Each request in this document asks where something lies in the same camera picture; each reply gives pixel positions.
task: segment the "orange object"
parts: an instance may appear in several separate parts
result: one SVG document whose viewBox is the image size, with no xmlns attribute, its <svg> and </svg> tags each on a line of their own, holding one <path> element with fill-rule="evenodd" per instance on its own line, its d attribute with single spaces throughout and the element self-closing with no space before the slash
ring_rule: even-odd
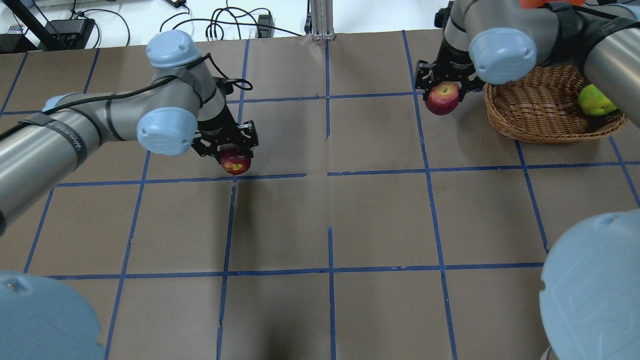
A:
<svg viewBox="0 0 640 360">
<path fill-rule="evenodd" d="M 520 0 L 520 6 L 523 9 L 535 9 L 543 6 L 546 3 L 550 3 L 551 1 L 558 0 Z M 564 0 L 571 5 L 584 5 L 584 0 Z"/>
</svg>

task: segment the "table surface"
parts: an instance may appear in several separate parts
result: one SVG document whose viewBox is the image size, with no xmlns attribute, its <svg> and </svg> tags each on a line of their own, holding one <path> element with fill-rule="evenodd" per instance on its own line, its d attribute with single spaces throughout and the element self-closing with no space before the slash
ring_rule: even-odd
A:
<svg viewBox="0 0 640 360">
<path fill-rule="evenodd" d="M 482 94 L 413 91 L 438 30 L 199 42 L 255 90 L 230 177 L 107 143 L 0 238 L 0 268 L 80 291 L 116 359 L 537 359 L 541 267 L 591 215 L 640 206 L 640 130 L 518 143 Z M 148 85 L 144 47 L 0 56 L 0 131 L 51 96 Z"/>
</svg>

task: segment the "black strap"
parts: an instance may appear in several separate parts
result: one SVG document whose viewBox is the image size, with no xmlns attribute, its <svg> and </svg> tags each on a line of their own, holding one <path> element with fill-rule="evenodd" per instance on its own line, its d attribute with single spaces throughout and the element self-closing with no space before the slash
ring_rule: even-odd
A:
<svg viewBox="0 0 640 360">
<path fill-rule="evenodd" d="M 76 152 L 76 168 L 82 165 L 86 160 L 86 157 L 88 155 L 86 144 L 84 143 L 84 140 L 82 139 L 80 134 L 78 134 L 76 130 L 73 129 L 73 127 L 70 127 L 64 122 L 56 120 L 52 117 L 44 115 L 43 113 L 34 114 L 28 119 L 22 120 L 20 122 L 46 127 L 64 137 Z"/>
<path fill-rule="evenodd" d="M 111 130 L 111 133 L 113 134 L 113 136 L 115 136 L 116 139 L 120 140 L 121 142 L 126 141 L 124 140 L 120 134 L 118 134 L 118 131 L 116 131 L 116 128 L 113 126 L 113 120 L 111 120 L 111 99 L 107 100 L 107 103 L 105 105 L 106 107 L 106 116 L 107 116 L 107 125 L 109 126 L 109 130 Z"/>
<path fill-rule="evenodd" d="M 84 116 L 87 120 L 89 120 L 89 122 L 91 122 L 93 127 L 95 127 L 96 132 L 98 132 L 99 146 L 102 146 L 102 144 L 104 144 L 104 141 L 102 140 L 102 131 L 100 130 L 100 126 L 98 126 L 98 123 L 91 116 L 78 108 L 69 108 L 69 110 Z"/>
<path fill-rule="evenodd" d="M 579 42 L 578 37 L 582 34 L 583 21 L 575 12 L 570 3 L 551 2 L 543 6 L 553 12 L 558 18 L 558 32 L 556 42 L 549 57 L 541 66 L 549 66 L 557 61 L 570 59 L 576 52 Z"/>
<path fill-rule="evenodd" d="M 587 60 L 589 53 L 594 47 L 596 47 L 596 45 L 609 35 L 628 28 L 640 28 L 640 22 L 626 17 L 616 17 L 601 26 L 599 29 L 588 33 L 582 41 L 582 47 L 580 48 L 580 54 L 578 57 L 578 71 L 580 74 L 584 76 L 584 63 Z"/>
<path fill-rule="evenodd" d="M 4 235 L 5 230 L 6 230 L 6 219 L 2 214 L 2 210 L 0 210 L 0 236 Z"/>
</svg>

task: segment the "grid square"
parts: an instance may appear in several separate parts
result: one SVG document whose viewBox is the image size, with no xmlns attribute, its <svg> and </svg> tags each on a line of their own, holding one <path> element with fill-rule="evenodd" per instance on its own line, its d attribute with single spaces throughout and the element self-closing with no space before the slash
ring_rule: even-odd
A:
<svg viewBox="0 0 640 360">
<path fill-rule="evenodd" d="M 326 176 L 237 183 L 229 270 L 324 268 Z"/>
<path fill-rule="evenodd" d="M 62 183 L 140 180 L 147 150 L 137 141 L 107 142 Z"/>
<path fill-rule="evenodd" d="M 540 268 L 449 270 L 458 359 L 537 359 L 548 347 Z"/>
<path fill-rule="evenodd" d="M 211 53 L 213 61 L 230 79 L 242 78 L 246 40 L 205 41 L 197 42 L 196 46 L 200 48 L 203 55 Z M 222 74 L 209 61 L 206 64 L 213 76 L 222 77 Z M 227 100 L 238 99 L 240 99 L 240 89 L 234 88 L 234 93 L 230 94 Z"/>
<path fill-rule="evenodd" d="M 244 104 L 243 122 L 255 121 L 260 145 L 245 175 L 326 174 L 324 101 Z"/>
<path fill-rule="evenodd" d="M 30 274 L 119 274 L 138 185 L 57 188 Z"/>
<path fill-rule="evenodd" d="M 95 52 L 87 49 L 29 53 L 6 111 L 39 110 L 53 96 L 82 92 Z"/>
<path fill-rule="evenodd" d="M 521 170 L 436 172 L 431 178 L 447 264 L 545 260 Z"/>
<path fill-rule="evenodd" d="M 432 114 L 419 102 L 431 168 L 519 165 L 515 144 L 489 124 L 482 93 L 469 93 L 450 114 Z"/>
<path fill-rule="evenodd" d="M 438 264 L 424 174 L 332 176 L 329 189 L 336 267 Z"/>
<path fill-rule="evenodd" d="M 0 55 L 0 101 L 2 101 L 0 108 L 4 105 L 4 100 L 11 90 L 13 80 L 16 74 L 18 74 L 20 64 L 25 56 L 26 54 Z"/>
<path fill-rule="evenodd" d="M 100 49 L 87 92 L 128 92 L 151 85 L 156 69 L 146 46 Z"/>
<path fill-rule="evenodd" d="M 548 247 L 571 226 L 595 215 L 637 208 L 622 168 L 530 169 Z"/>
<path fill-rule="evenodd" d="M 229 277 L 220 359 L 331 359 L 329 275 Z"/>
<path fill-rule="evenodd" d="M 640 191 L 640 165 L 629 165 L 627 166 L 627 170 L 629 171 L 631 180 L 634 182 L 636 191 Z"/>
<path fill-rule="evenodd" d="M 627 124 L 614 139 L 623 160 L 640 161 L 640 127 Z"/>
<path fill-rule="evenodd" d="M 424 168 L 412 96 L 331 101 L 329 171 Z"/>
<path fill-rule="evenodd" d="M 406 42 L 409 45 L 413 71 L 415 72 L 418 60 L 433 63 L 438 57 L 440 44 L 442 43 L 442 30 L 410 30 L 406 31 Z"/>
<path fill-rule="evenodd" d="M 215 359 L 219 277 L 127 279 L 110 360 Z"/>
<path fill-rule="evenodd" d="M 310 36 L 249 40 L 247 61 L 246 78 L 255 88 L 244 93 L 245 99 L 322 96 L 326 92 L 324 42 Z"/>
<path fill-rule="evenodd" d="M 338 359 L 451 359 L 440 272 L 335 274 Z"/>
<path fill-rule="evenodd" d="M 147 184 L 127 271 L 222 271 L 229 182 Z"/>
<path fill-rule="evenodd" d="M 231 114 L 237 119 L 238 105 L 229 104 L 228 107 Z M 147 168 L 147 179 L 185 179 L 192 177 L 215 179 L 223 176 L 230 175 L 222 169 L 215 158 L 209 156 L 201 158 L 194 150 L 189 150 L 180 156 L 151 154 Z"/>
<path fill-rule="evenodd" d="M 337 37 L 329 42 L 331 95 L 413 91 L 400 32 Z"/>
<path fill-rule="evenodd" d="M 617 163 L 608 138 L 577 143 L 520 143 L 527 165 Z"/>
<path fill-rule="evenodd" d="M 1 270 L 24 270 L 46 203 L 47 197 L 40 199 L 6 228 L 0 237 Z"/>
<path fill-rule="evenodd" d="M 111 325 L 113 303 L 116 300 L 116 292 L 118 291 L 118 280 L 88 279 L 64 280 L 63 282 L 78 291 L 89 302 L 100 322 L 101 332 L 97 341 L 105 345 L 109 334 L 109 326 Z"/>
</svg>

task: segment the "metal post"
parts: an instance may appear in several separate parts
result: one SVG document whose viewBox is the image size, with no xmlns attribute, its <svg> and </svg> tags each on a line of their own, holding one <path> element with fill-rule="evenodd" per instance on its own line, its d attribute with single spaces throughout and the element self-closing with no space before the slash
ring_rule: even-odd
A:
<svg viewBox="0 0 640 360">
<path fill-rule="evenodd" d="M 47 50 L 63 50 L 59 42 L 42 26 L 35 16 L 20 0 L 2 0 L 13 13 L 22 20 L 24 25 L 41 41 Z"/>
<path fill-rule="evenodd" d="M 333 40 L 333 0 L 311 0 L 311 37 L 314 40 Z"/>
</svg>

